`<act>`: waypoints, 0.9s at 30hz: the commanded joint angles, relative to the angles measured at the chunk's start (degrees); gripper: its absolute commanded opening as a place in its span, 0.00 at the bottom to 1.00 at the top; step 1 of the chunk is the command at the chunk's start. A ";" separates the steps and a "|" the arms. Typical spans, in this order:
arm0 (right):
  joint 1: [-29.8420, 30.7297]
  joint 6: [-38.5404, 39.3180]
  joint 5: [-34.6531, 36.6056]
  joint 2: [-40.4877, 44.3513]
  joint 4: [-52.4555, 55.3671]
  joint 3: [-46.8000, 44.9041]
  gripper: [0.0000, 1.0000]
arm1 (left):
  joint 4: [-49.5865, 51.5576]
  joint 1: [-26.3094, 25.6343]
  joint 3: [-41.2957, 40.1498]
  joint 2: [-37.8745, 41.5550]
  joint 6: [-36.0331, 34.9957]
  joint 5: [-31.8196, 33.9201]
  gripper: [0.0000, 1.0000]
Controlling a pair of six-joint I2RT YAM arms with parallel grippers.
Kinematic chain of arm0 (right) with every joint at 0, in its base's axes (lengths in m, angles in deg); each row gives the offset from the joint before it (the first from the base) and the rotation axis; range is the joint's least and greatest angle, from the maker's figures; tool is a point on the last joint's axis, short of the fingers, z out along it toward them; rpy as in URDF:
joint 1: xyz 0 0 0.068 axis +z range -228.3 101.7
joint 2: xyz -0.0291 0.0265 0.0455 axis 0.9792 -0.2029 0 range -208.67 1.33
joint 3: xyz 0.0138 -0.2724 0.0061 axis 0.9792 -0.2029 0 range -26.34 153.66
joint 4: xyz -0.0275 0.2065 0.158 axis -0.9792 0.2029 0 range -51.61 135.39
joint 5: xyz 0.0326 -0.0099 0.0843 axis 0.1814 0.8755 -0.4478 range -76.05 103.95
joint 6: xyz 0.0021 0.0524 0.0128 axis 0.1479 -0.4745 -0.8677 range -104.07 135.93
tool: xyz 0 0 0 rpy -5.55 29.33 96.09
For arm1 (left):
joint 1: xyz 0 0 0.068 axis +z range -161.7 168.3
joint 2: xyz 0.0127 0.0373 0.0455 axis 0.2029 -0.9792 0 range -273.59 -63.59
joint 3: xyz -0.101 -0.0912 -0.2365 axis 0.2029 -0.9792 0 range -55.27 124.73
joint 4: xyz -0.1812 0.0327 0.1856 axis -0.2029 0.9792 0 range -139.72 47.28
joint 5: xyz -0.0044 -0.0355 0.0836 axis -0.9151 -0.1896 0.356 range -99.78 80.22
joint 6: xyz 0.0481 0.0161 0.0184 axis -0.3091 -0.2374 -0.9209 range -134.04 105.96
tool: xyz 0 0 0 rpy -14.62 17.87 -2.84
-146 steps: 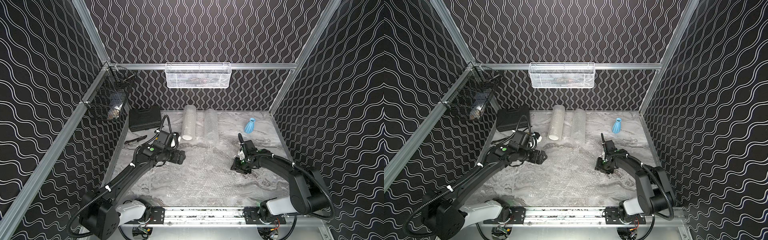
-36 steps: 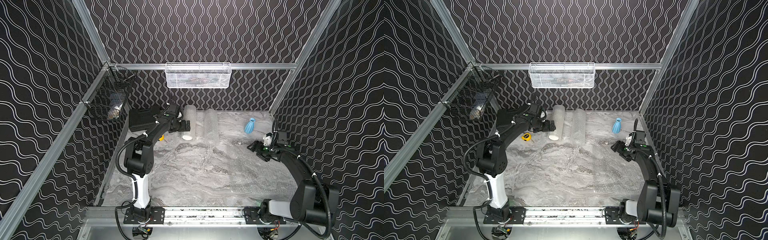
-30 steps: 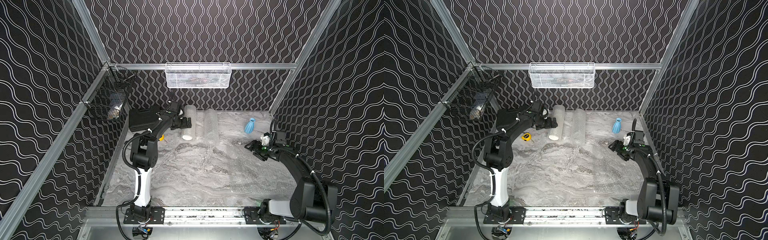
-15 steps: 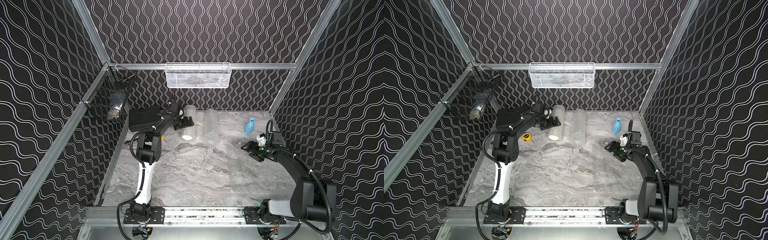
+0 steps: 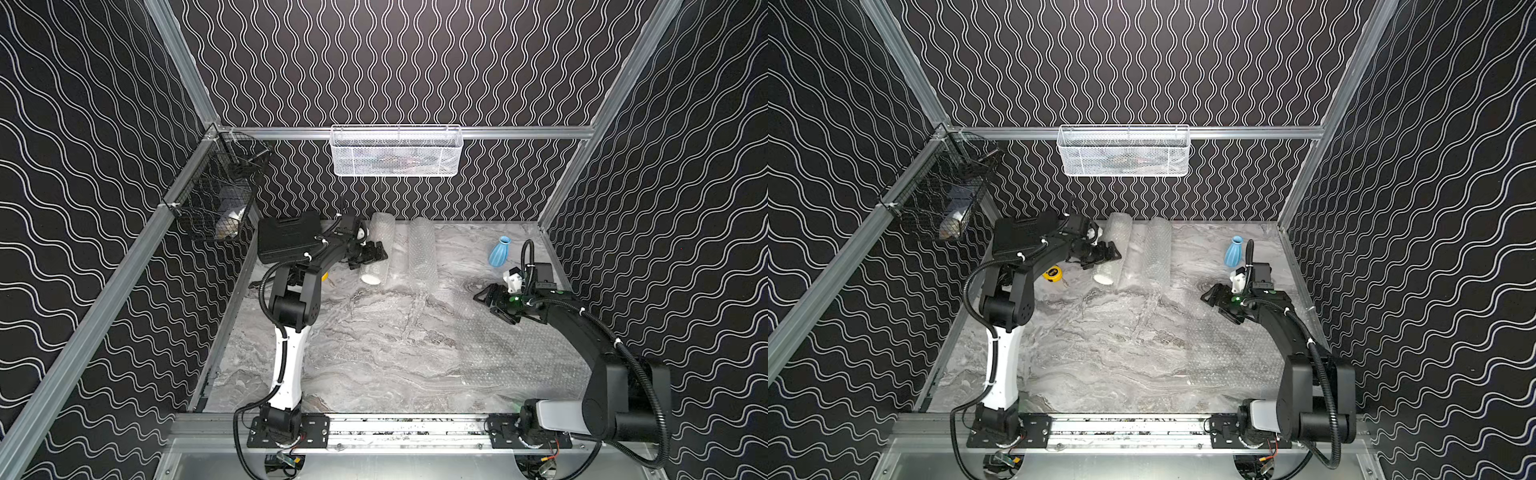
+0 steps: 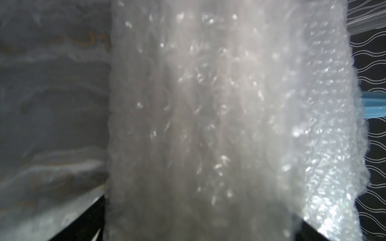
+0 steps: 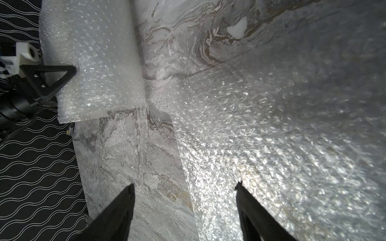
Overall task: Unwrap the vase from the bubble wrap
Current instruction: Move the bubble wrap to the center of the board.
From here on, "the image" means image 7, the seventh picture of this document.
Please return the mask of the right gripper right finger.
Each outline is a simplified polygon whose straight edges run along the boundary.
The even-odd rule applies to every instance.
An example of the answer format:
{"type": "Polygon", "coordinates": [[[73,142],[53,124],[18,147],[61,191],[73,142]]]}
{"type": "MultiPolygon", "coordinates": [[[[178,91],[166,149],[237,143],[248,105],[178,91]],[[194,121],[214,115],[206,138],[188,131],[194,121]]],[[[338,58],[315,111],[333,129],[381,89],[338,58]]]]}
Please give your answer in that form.
{"type": "Polygon", "coordinates": [[[237,183],[235,191],[240,226],[245,241],[296,240],[252,196],[242,182],[237,183]]]}

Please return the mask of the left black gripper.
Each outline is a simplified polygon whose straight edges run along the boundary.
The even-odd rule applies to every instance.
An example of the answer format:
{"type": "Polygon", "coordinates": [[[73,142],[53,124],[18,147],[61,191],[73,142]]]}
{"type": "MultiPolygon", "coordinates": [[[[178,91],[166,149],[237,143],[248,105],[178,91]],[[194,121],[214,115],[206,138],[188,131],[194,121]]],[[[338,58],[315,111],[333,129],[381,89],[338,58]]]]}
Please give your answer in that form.
{"type": "Polygon", "coordinates": [[[21,65],[20,69],[25,78],[1,79],[2,142],[33,125],[38,113],[57,111],[55,96],[77,73],[71,65],[21,65]]]}

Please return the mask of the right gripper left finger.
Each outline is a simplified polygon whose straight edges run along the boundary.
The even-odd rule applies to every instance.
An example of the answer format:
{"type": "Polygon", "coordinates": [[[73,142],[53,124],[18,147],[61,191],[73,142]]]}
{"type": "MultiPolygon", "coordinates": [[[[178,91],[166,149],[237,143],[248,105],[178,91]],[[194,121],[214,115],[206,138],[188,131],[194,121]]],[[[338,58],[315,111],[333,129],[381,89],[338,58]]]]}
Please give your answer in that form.
{"type": "Polygon", "coordinates": [[[74,241],[127,241],[135,206],[135,185],[120,194],[74,241]]]}

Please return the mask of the clear bubble wrap sheet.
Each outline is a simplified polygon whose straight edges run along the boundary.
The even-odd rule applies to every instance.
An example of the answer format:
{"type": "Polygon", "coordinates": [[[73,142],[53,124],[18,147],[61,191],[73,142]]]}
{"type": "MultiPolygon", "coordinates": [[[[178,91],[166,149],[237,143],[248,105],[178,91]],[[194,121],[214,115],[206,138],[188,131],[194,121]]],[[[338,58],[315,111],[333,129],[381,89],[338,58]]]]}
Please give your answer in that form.
{"type": "Polygon", "coordinates": [[[150,86],[171,116],[201,241],[241,241],[238,182],[299,241],[386,238],[386,3],[323,17],[150,86]]]}

